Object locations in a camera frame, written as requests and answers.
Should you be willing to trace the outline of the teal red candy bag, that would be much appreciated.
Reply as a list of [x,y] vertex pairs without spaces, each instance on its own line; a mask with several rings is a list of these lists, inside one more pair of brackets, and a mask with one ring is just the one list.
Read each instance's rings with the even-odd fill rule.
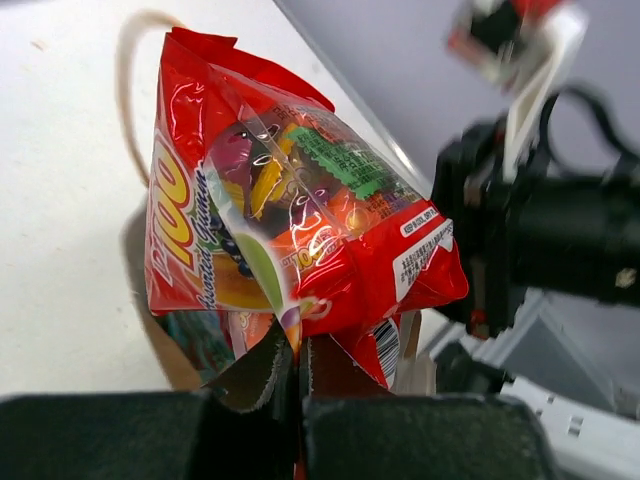
[[225,321],[226,316],[215,310],[176,311],[160,320],[203,384],[213,381],[236,361]]

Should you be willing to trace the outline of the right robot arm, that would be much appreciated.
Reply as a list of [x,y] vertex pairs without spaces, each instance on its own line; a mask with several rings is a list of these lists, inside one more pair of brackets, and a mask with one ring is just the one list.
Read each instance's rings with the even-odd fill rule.
[[639,153],[614,127],[604,102],[582,85],[561,93],[582,101],[618,154],[610,172],[561,164],[545,101],[538,142],[512,180],[502,176],[506,123],[478,123],[437,158],[432,200],[452,220],[468,295],[442,307],[468,333],[487,339],[514,323],[530,287],[604,303],[639,302]]

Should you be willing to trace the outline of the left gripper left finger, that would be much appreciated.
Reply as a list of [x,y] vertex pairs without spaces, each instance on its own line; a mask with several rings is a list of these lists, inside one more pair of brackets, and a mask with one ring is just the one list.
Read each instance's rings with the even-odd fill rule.
[[4,479],[290,479],[293,352],[279,325],[196,391],[1,402]]

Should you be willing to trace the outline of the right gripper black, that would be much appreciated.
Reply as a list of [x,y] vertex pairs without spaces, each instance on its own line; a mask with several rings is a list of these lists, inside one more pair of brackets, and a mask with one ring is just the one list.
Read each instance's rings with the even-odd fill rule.
[[495,338],[514,325],[532,286],[532,251],[524,235],[550,211],[548,185],[521,171],[514,182],[502,177],[506,127],[478,122],[439,152],[431,199],[453,221],[469,293],[439,310],[480,339]]

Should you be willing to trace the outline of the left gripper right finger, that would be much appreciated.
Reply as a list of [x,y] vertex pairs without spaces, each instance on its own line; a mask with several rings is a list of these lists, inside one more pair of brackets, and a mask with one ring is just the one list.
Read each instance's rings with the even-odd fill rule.
[[299,369],[307,478],[563,478],[538,416],[500,393],[509,374],[458,342],[436,359],[438,393],[396,396],[333,338],[307,339]]

